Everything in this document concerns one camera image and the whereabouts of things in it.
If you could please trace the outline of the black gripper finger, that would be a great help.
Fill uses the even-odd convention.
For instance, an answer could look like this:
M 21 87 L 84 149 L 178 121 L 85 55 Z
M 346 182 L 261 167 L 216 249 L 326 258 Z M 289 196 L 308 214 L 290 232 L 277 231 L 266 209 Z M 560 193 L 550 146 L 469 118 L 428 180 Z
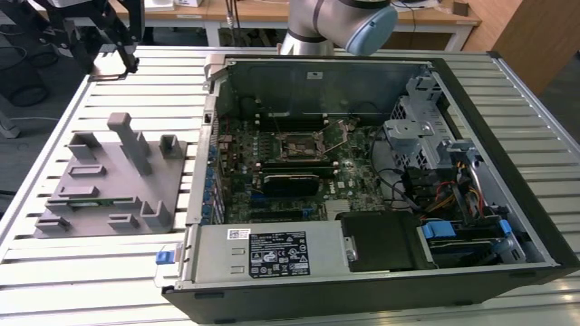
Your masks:
M 93 6 L 90 1 L 34 1 L 44 8 L 48 18 L 45 33 L 60 54 L 73 58 L 85 73 L 92 72 L 93 59 L 80 40 L 73 18 L 88 18 Z
M 113 42 L 120 59 L 125 66 L 125 74 L 137 72 L 138 59 L 134 57 L 137 43 L 142 39 L 144 32 L 144 3 L 138 0 L 117 1 L 124 7 L 129 17 L 126 26 L 117 16 L 116 9 L 109 1 L 104 7 L 102 17 L 105 18 L 105 34 Z

